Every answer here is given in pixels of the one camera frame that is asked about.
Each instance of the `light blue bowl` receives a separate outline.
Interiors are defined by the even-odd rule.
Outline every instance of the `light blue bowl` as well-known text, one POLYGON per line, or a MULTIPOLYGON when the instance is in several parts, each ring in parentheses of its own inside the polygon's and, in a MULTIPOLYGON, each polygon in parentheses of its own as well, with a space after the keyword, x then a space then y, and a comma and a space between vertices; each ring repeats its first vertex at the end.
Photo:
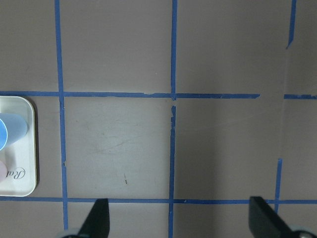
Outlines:
POLYGON ((0 113, 0 150, 25 136, 25 119, 18 114, 0 113))

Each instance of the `plastic tray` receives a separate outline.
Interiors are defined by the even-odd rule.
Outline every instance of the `plastic tray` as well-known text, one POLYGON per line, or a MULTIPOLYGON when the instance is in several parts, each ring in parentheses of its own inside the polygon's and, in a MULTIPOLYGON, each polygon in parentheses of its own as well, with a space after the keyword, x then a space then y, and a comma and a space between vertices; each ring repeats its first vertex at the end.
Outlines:
POLYGON ((36 187, 35 116, 32 104, 16 96, 0 96, 0 112, 21 115, 28 124, 26 135, 3 148, 0 160, 8 169, 0 182, 0 196, 24 197, 36 187))

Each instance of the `scratch mark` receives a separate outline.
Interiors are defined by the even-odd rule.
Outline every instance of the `scratch mark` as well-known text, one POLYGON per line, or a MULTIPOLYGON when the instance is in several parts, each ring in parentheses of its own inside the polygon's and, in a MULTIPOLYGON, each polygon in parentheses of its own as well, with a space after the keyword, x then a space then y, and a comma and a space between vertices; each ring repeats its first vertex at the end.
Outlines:
POLYGON ((125 181, 125 184, 128 184, 127 177, 125 176, 125 174, 124 174, 124 181, 125 181))
POLYGON ((116 145, 114 145, 114 146, 108 147, 107 150, 109 150, 109 149, 114 149, 114 148, 116 148, 116 147, 119 147, 119 146, 121 146, 121 145, 123 145, 123 144, 125 144, 125 143, 128 143, 128 142, 132 141, 133 139, 136 139, 136 138, 139 138, 139 137, 141 137, 141 136, 138 135, 138 136, 133 136, 133 137, 131 137, 131 138, 125 139, 125 140, 123 140, 121 143, 118 143, 118 144, 116 144, 116 145))

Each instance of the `blue painter's tape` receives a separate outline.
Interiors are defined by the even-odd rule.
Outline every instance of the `blue painter's tape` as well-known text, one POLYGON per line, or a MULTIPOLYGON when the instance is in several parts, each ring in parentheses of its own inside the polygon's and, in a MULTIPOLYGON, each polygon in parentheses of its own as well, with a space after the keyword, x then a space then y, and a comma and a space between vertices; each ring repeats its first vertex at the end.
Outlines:
POLYGON ((65 148, 65 110, 64 110, 64 85, 63 85, 63 68, 61 54, 61 32, 60 32, 60 8, 59 0, 55 0, 55 35, 56 35, 56 55, 57 55, 57 72, 58 72, 58 92, 59 92, 59 121, 60 121, 60 145, 61 145, 61 180, 63 196, 63 217, 64 229, 68 229, 68 204, 67 204, 67 176, 66 166, 66 148, 65 148))
MULTIPOLYGON (((275 200, 265 200, 269 204, 274 204, 275 200)), ((202 204, 202 205, 220 205, 220 204, 249 204, 248 199, 233 200, 194 200, 194 199, 175 199, 174 203, 178 204, 202 204)))
MULTIPOLYGON (((68 202, 95 202, 97 198, 68 198, 68 202)), ((169 199, 109 198, 109 203, 169 203, 169 199)))
POLYGON ((170 98, 170 93, 64 92, 65 97, 170 98))
POLYGON ((171 130, 170 130, 170 159, 169 159, 169 206, 168 206, 168 237, 173 237, 174 218, 174 173, 175 173, 175 127, 176 107, 172 106, 171 130))
POLYGON ((296 1, 292 0, 292 9, 291 9, 291 19, 289 24, 289 36, 288 36, 288 45, 287 49, 290 47, 294 40, 294 34, 295 34, 295 19, 296 19, 296 1))
POLYGON ((172 0, 172 39, 171 39, 171 97, 176 100, 176 38, 177 38, 177 0, 172 0))
POLYGON ((177 98, 256 99, 260 94, 177 93, 177 98))
POLYGON ((317 200, 280 200, 279 204, 317 204, 317 200))
POLYGON ((275 206, 274 206, 276 213, 278 213, 278 207, 279 207, 279 197, 280 197, 281 177, 282 177, 282 165, 283 165, 283 160, 278 159, 277 171, 276 171, 276 185, 275 185, 275 206))
POLYGON ((62 202, 60 197, 1 197, 0 201, 16 202, 62 202))
POLYGON ((296 94, 285 94, 284 99, 310 99, 315 100, 317 99, 317 95, 310 95, 310 94, 303 94, 303 95, 296 95, 296 94))
POLYGON ((25 97, 58 97, 59 92, 39 92, 39 91, 0 91, 1 96, 25 96, 25 97))

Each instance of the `pink object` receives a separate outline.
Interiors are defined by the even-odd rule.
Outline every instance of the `pink object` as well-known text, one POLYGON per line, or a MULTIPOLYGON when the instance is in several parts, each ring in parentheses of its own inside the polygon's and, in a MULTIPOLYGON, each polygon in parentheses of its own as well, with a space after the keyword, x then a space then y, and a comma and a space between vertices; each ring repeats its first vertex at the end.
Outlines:
POLYGON ((7 172, 8 170, 6 168, 6 165, 4 164, 4 162, 0 161, 0 182, 6 178, 7 172))

